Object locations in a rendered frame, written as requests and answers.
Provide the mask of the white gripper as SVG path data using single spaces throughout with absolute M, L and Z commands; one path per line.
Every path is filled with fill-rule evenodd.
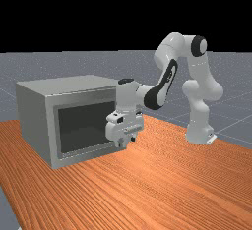
M 119 147 L 126 147 L 127 140 L 136 141 L 137 134 L 144 130 L 144 118 L 140 109 L 117 112 L 114 111 L 106 117 L 106 137 L 118 142 Z

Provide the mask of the grey microwave oven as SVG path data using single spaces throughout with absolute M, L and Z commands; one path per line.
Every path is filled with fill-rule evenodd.
M 116 84 L 94 75 L 16 83 L 23 139 L 53 169 L 117 152 L 105 136 Z

